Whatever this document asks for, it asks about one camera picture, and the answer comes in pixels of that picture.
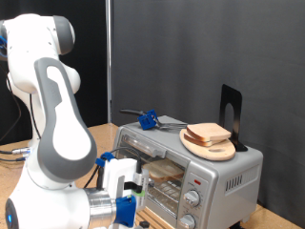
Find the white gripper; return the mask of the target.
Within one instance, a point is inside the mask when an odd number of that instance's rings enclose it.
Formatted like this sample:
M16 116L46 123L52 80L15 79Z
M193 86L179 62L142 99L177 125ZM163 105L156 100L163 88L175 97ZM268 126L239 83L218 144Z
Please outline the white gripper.
M149 172L141 161L134 158L113 158L104 167L102 187L114 200L114 221L109 229L133 229L135 215L146 207ZM150 223L140 221L139 226L149 228Z

